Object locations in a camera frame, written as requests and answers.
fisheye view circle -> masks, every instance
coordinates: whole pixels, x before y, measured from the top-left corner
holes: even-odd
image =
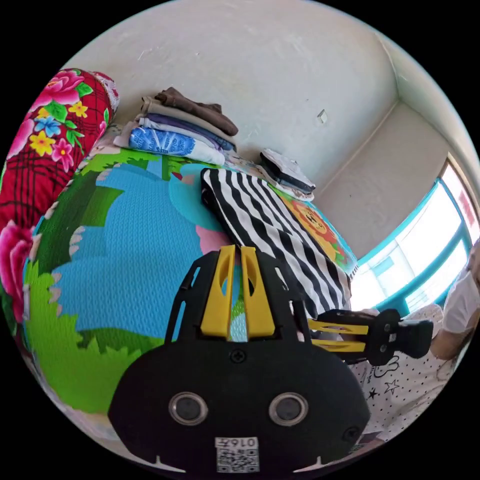
[[[167,1],[71,55],[2,169],[0,294],[72,428],[282,480],[414,425],[480,320],[480,161],[426,70],[309,0]]]

purple folded cloth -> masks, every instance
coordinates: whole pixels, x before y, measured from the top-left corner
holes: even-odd
[[[205,130],[201,126],[193,125],[188,121],[179,120],[178,118],[173,118],[171,116],[162,115],[161,113],[147,113],[146,117],[152,122],[157,122],[158,124],[166,124],[172,127],[177,127],[179,129],[190,130],[191,132],[198,132],[203,136],[210,139],[213,143],[218,145],[219,148],[222,148],[225,151],[235,150],[235,146],[232,145],[229,141],[224,138],[215,135],[211,131]]]

brown folded cloth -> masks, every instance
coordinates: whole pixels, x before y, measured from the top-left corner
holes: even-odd
[[[233,137],[239,132],[237,126],[222,114],[222,106],[218,103],[207,104],[190,100],[172,86],[157,93],[154,98],[165,107],[183,110],[199,119],[209,122],[227,135]]]

screw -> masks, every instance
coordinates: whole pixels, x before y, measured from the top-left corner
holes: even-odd
[[[245,361],[246,358],[247,358],[247,355],[243,350],[239,350],[239,349],[233,350],[232,353],[230,354],[230,360],[234,364],[241,364],[242,362]]]
[[[341,437],[345,442],[351,442],[357,438],[358,434],[359,428],[357,426],[351,426],[345,430]]]

person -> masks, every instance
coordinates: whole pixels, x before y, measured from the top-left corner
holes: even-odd
[[[433,321],[430,349],[422,358],[396,352],[385,366],[367,361],[351,365],[360,382],[371,417],[356,450],[328,465],[370,452],[403,432],[442,391],[455,360],[480,319],[480,243],[448,291],[443,310],[432,304],[403,320]]]

